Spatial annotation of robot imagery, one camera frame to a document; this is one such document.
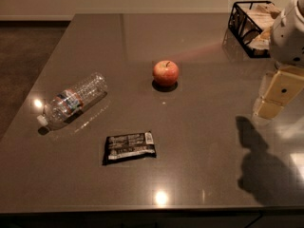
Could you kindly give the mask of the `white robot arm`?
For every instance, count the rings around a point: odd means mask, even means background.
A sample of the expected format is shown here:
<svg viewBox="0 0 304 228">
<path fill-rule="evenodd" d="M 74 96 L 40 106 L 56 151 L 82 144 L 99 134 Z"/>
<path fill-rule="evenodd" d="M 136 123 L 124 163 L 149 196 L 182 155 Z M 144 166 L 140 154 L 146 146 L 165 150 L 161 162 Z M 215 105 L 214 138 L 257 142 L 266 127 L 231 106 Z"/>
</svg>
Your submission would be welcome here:
<svg viewBox="0 0 304 228">
<path fill-rule="evenodd" d="M 267 72 L 253 107 L 255 117 L 271 120 L 304 88 L 304 0 L 291 0 L 270 32 L 270 56 L 276 71 Z"/>
</svg>

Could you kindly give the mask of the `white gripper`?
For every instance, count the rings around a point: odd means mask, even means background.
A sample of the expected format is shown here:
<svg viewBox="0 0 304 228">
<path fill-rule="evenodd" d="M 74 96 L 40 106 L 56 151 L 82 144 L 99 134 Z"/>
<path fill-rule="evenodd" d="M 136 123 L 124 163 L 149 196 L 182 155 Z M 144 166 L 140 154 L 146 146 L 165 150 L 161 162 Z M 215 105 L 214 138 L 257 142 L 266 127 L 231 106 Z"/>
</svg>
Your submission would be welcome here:
<svg viewBox="0 0 304 228">
<path fill-rule="evenodd" d="M 262 98 L 256 99 L 253 112 L 263 119 L 273 119 L 304 88 L 304 67 L 275 63 L 278 71 L 272 76 Z"/>
</svg>

